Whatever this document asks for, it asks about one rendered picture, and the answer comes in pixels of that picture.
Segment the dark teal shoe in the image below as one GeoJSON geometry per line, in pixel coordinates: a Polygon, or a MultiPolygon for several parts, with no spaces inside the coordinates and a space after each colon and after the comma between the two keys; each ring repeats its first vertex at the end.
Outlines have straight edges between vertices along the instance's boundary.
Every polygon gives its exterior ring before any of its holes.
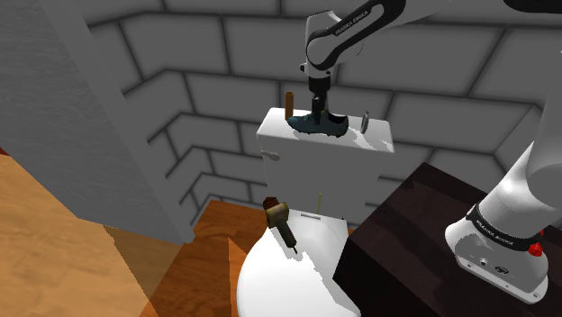
{"type": "Polygon", "coordinates": [[[325,134],[339,138],[345,135],[349,128],[349,117],[321,111],[304,116],[292,116],[287,123],[291,128],[302,133],[325,134]]]}

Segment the white toilet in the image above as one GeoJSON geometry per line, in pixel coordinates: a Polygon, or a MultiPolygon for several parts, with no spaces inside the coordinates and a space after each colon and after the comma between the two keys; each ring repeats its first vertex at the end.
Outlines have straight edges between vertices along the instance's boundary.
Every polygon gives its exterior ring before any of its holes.
{"type": "Polygon", "coordinates": [[[266,228],[240,270],[239,317],[360,317],[359,308],[333,276],[349,236],[394,154],[390,125],[349,117],[340,138],[292,129],[285,110],[268,111],[257,131],[267,175],[267,196],[289,208],[288,226],[297,254],[277,228],[266,228]],[[320,214],[316,214],[322,193],[320,214]]]}

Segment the olive brown power drill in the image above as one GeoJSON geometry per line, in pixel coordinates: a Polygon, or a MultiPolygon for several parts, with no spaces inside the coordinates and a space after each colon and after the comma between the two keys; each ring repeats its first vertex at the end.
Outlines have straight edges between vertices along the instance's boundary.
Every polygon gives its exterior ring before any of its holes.
{"type": "Polygon", "coordinates": [[[286,203],[280,203],[274,196],[267,196],[264,199],[262,206],[266,214],[266,223],[268,228],[277,228],[286,246],[297,254],[297,241],[287,223],[289,216],[288,205],[286,203]]]}

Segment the dark robot stand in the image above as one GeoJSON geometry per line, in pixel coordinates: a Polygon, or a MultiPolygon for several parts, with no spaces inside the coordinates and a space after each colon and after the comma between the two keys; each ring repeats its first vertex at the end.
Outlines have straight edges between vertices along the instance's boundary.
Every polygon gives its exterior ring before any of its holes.
{"type": "Polygon", "coordinates": [[[485,192],[421,164],[350,235],[333,276],[361,317],[562,317],[562,231],[548,226],[548,291],[526,304],[459,267],[446,227],[485,192]]]}

